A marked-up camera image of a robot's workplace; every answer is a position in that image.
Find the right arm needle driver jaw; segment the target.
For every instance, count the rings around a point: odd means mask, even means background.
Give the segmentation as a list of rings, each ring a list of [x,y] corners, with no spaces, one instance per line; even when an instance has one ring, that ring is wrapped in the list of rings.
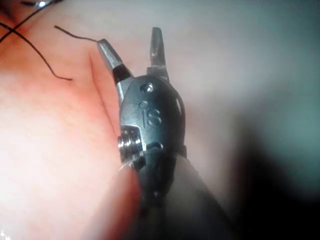
[[[106,39],[98,40],[97,48],[106,68],[113,78],[118,99],[122,101],[134,77],[116,50]]]
[[[147,68],[146,73],[158,76],[169,82],[163,34],[159,27],[153,27],[151,31],[149,58],[150,66]]]

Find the right arm needle driver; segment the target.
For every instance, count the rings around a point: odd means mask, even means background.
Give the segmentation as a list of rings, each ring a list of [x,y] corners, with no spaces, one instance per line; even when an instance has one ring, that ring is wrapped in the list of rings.
[[[171,83],[155,75],[117,82],[122,163],[151,149],[187,156],[186,111]]]

